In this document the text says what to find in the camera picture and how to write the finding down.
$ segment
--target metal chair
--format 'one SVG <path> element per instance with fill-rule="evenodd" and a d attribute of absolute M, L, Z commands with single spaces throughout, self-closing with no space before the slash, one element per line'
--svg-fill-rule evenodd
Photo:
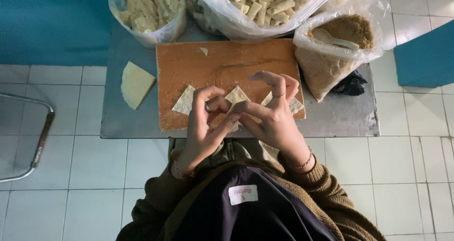
<path fill-rule="evenodd" d="M 46 122 L 44 124 L 43 131 L 41 132 L 41 136 L 39 138 L 38 145 L 36 147 L 35 156 L 33 157 L 33 160 L 30 164 L 30 169 L 28 169 L 27 172 L 25 172 L 24 174 L 21 174 L 19 176 L 1 178 L 0 183 L 2 183 L 2 182 L 15 181 L 15 180 L 22 179 L 22 178 L 30 175 L 31 172 L 33 172 L 33 170 L 35 170 L 35 168 L 38 167 L 39 160 L 41 159 L 41 153 L 44 148 L 44 142 L 46 141 L 47 134 L 49 133 L 50 124 L 52 124 L 52 121 L 55 118 L 55 112 L 54 112 L 54 109 L 48 103 L 46 103 L 42 100 L 21 97 L 21 96 L 17 96 L 17 95 L 8 94 L 8 93 L 0 93 L 0 97 L 7 98 L 7 99 L 20 100 L 20 101 L 24 101 L 24 102 L 41 104 L 41 105 L 46 106 L 47 110 L 48 110 Z"/>

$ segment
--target clothing label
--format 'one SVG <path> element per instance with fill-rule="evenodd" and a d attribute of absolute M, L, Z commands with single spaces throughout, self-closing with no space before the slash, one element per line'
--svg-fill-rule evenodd
<path fill-rule="evenodd" d="M 232 206 L 247 201 L 258 201 L 257 185 L 241 185 L 228 189 L 230 204 Z"/>

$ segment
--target brown knit sweater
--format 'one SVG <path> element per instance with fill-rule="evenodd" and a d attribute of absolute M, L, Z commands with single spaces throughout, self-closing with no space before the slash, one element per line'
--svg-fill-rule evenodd
<path fill-rule="evenodd" d="M 137 200 L 132 211 L 133 222 L 119 233 L 118 241 L 172 240 L 183 218 L 198 194 L 218 174 L 235 164 L 261 168 L 289 189 L 320 219 L 339 240 L 385 241 L 366 217 L 356 211 L 347 193 L 328 169 L 316 162 L 307 174 L 298 174 L 269 162 L 233 161 L 210 170 L 201 170 L 194 179 L 177 180 L 169 167 L 159 177 L 145 184 L 145 199 Z"/>

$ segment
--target stainless steel table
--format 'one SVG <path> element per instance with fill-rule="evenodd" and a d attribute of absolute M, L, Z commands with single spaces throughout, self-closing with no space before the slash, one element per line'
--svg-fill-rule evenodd
<path fill-rule="evenodd" d="M 227 39 L 203 31 L 188 17 L 188 28 L 177 41 L 221 40 Z M 128 61 L 137 64 L 155 77 L 157 76 L 155 50 L 141 46 L 114 19 L 107 64 L 101 138 L 186 137 L 186 130 L 165 132 L 159 130 L 156 84 L 153 85 L 137 110 L 134 111 L 126 104 L 120 85 L 123 68 Z M 380 134 L 371 68 L 365 64 L 361 65 L 358 71 L 369 82 L 365 84 L 366 92 L 358 97 L 328 93 L 321 103 L 317 103 L 302 82 L 306 119 L 297 120 L 296 123 L 305 137 L 371 137 Z M 240 126 L 237 132 L 231 133 L 229 136 L 250 138 L 251 134 Z"/>

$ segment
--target sweater sleeve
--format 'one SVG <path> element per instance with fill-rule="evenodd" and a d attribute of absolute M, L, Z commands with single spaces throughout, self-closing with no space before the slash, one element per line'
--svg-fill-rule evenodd
<path fill-rule="evenodd" d="M 337 179 L 316 159 L 314 168 L 306 174 L 293 172 L 280 155 L 286 173 L 284 178 L 303 188 L 336 224 L 346 241 L 383 240 L 385 237 L 364 215 L 354 209 L 353 202 Z"/>
<path fill-rule="evenodd" d="M 170 164 L 159 177 L 145 183 L 145 198 L 137 200 L 133 221 L 122 228 L 117 241 L 157 240 L 167 217 L 192 188 L 191 179 L 175 179 L 169 169 Z"/>

